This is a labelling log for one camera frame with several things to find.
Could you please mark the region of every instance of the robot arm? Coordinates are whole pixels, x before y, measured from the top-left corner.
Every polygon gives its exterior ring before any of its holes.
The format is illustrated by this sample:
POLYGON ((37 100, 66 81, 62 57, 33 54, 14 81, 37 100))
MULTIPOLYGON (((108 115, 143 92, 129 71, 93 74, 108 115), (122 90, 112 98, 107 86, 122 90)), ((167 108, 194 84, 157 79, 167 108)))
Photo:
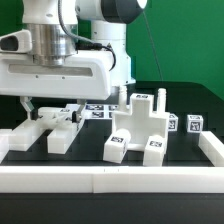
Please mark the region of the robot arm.
MULTIPOLYGON (((132 22, 143 11, 147 0, 23 0, 23 3, 26 30, 0 38, 0 51, 3 52, 0 54, 0 93, 106 99, 112 86, 109 70, 114 59, 111 53, 77 50, 75 39, 82 38, 71 38, 65 29, 76 33, 77 18, 109 21, 120 29, 122 24, 117 23, 132 22)), ((125 29, 121 27, 120 30, 124 35, 125 29)))

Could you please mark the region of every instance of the green background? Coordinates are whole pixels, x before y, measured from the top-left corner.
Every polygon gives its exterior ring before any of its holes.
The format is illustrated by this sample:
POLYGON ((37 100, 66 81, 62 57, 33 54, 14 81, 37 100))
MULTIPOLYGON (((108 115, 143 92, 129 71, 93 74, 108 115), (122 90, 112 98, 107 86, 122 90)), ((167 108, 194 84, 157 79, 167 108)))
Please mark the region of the green background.
MULTIPOLYGON (((21 29, 22 13, 22 0, 0 0, 0 35, 21 29)), ((151 0, 146 15, 164 81, 201 83, 224 99, 224 1, 151 0)), ((128 26, 127 52, 137 80, 160 80, 143 15, 128 26)))

